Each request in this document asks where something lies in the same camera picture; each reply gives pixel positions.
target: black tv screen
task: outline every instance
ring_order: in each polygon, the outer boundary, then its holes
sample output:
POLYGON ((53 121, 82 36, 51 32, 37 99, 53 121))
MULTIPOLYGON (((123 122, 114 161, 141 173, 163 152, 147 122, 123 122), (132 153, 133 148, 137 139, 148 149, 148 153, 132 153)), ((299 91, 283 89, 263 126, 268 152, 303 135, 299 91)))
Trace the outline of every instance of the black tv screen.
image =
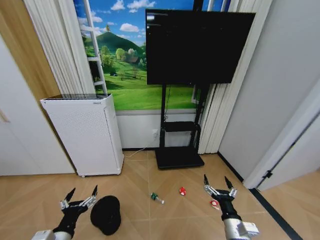
POLYGON ((231 83, 254 18, 146 9, 147 84, 231 83))

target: white door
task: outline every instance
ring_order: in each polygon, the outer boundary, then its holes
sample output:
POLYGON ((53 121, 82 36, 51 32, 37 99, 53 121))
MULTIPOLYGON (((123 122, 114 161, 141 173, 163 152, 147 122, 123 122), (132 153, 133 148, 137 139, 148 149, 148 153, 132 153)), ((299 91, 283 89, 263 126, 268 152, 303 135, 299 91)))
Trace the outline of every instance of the white door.
POLYGON ((266 190, 301 177, 320 168, 320 115, 313 121, 295 145, 262 182, 259 190, 266 190))
POLYGON ((0 37, 0 175, 74 173, 0 37))
POLYGON ((0 119, 0 176, 38 174, 40 168, 11 132, 9 124, 0 119))

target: robotic hand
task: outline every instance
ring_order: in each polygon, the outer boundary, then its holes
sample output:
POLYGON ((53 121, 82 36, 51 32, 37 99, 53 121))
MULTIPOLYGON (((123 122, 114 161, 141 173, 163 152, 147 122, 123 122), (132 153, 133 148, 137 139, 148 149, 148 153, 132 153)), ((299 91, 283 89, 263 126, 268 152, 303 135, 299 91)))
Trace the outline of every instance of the robotic hand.
POLYGON ((214 189, 209 185, 206 175, 204 175, 204 190, 220 204, 226 239, 250 240, 251 237, 259 234, 259 230, 254 223, 242 221, 232 204, 236 197, 237 189, 234 188, 227 177, 224 177, 224 179, 230 191, 214 189))
POLYGON ((85 200, 72 201, 76 188, 69 192, 60 202, 64 216, 55 229, 38 231, 31 240, 70 240, 75 234, 76 222, 79 216, 93 206, 97 201, 98 185, 95 186, 92 195, 85 200))

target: wooden wall panel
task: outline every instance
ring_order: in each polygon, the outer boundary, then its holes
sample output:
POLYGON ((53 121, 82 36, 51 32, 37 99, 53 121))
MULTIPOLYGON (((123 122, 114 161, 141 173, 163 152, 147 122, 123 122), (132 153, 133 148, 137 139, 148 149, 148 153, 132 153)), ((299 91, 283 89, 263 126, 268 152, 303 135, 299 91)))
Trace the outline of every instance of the wooden wall panel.
POLYGON ((0 33, 38 104, 40 99, 60 94, 22 0, 0 1, 0 33))

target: white curtain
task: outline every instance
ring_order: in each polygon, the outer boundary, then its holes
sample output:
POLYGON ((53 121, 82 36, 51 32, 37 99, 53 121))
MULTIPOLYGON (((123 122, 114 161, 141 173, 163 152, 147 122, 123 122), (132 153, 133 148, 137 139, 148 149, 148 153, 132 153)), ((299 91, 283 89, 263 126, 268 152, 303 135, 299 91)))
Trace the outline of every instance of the white curtain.
POLYGON ((62 94, 95 93, 73 0, 24 0, 62 94))
POLYGON ((272 0, 242 0, 237 12, 257 13, 232 82, 210 87, 201 119, 199 154, 217 153, 272 0))

